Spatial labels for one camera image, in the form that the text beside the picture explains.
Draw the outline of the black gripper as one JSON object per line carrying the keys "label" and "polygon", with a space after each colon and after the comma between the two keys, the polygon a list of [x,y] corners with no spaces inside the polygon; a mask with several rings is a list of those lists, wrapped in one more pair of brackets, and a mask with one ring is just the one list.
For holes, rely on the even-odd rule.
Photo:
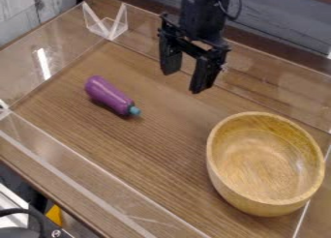
{"label": "black gripper", "polygon": [[198,94],[210,88],[229,51],[222,30],[229,19],[229,0],[181,0],[178,15],[161,14],[158,60],[164,75],[181,68],[182,53],[194,59],[188,90]]}

